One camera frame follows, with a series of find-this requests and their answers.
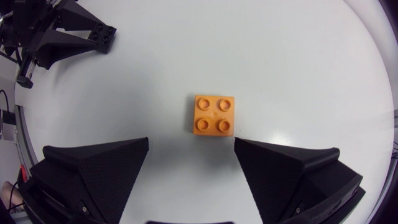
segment orange lego brick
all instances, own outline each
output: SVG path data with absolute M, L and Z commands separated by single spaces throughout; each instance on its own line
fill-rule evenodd
M 193 133 L 206 136 L 233 136 L 234 100 L 232 96 L 196 95 Z

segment black plastic part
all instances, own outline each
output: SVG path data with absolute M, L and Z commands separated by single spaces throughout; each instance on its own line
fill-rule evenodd
M 116 28 L 104 25 L 102 23 L 98 23 L 96 27 L 97 28 L 91 32 L 88 39 L 98 43 L 96 49 L 97 51 L 107 54 L 112 46 Z
M 25 58 L 22 61 L 22 65 L 18 70 L 17 74 L 17 83 L 20 84 L 20 86 L 25 87 L 25 88 L 32 88 L 33 83 L 32 81 L 26 77 L 27 70 L 29 69 L 29 65 L 32 62 L 32 57 L 30 55 L 26 55 Z
M 2 111 L 2 121 L 4 124 L 17 125 L 17 121 L 15 119 L 15 113 L 8 112 L 6 110 Z
M 2 202 L 0 202 L 0 223 L 2 224 L 15 224 L 9 212 Z
M 61 2 L 56 10 L 60 12 L 59 28 L 67 31 L 92 30 L 97 23 L 103 23 L 75 1 Z
M 61 0 L 54 8 L 46 0 L 16 0 L 12 7 L 14 14 L 3 19 L 0 35 L 8 50 L 2 55 L 13 62 L 18 62 L 10 57 L 17 47 L 23 48 L 24 60 L 26 57 L 34 58 L 38 67 L 50 69 L 59 60 L 91 50 L 106 54 L 113 43 L 116 29 L 104 24 L 74 0 Z M 91 34 L 83 39 L 56 31 L 57 28 L 87 30 Z M 22 63 L 17 82 L 25 88 L 32 88 L 33 83 L 25 74 L 28 66 Z
M 338 161 L 337 148 L 311 150 L 236 138 L 235 153 L 263 223 L 322 223 L 362 180 Z
M 0 16 L 4 16 L 12 11 L 12 4 L 14 0 L 1 0 L 0 1 Z
M 398 214 L 398 166 L 394 169 L 390 187 L 370 224 L 396 224 Z
M 148 139 L 74 148 L 46 146 L 20 193 L 33 220 L 119 223 L 148 152 Z
M 38 32 L 27 51 L 37 60 L 37 66 L 50 69 L 59 60 L 97 49 L 96 42 L 56 30 Z

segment cable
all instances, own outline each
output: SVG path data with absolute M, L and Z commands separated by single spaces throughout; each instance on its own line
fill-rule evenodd
M 1 93 L 4 93 L 4 96 L 6 97 L 6 103 L 7 103 L 7 112 L 9 113 L 10 112 L 10 110 L 9 110 L 9 105 L 8 105 L 8 97 L 7 97 L 7 93 L 4 91 L 4 90 L 0 90 L 0 94 Z
M 10 194 L 10 204 L 8 205 L 8 209 L 10 209 L 11 208 L 11 199 L 12 199 L 12 192 L 14 191 L 14 189 L 15 189 L 15 186 L 18 184 L 18 181 L 17 182 L 15 182 L 15 184 L 12 186 L 12 189 L 11 189 L 11 194 Z
M 11 207 L 11 208 L 8 208 L 8 209 L 7 209 L 7 212 L 11 212 L 12 209 L 17 208 L 17 207 L 20 207 L 20 206 L 23 205 L 23 204 L 25 204 L 25 203 L 22 202 L 22 203 L 20 203 L 19 205 L 16 205 L 16 206 L 13 206 L 13 207 Z
M 15 55 L 17 57 L 18 65 L 21 66 L 22 65 L 22 59 L 21 59 L 21 56 L 19 55 L 19 50 L 18 50 L 17 47 L 15 48 Z

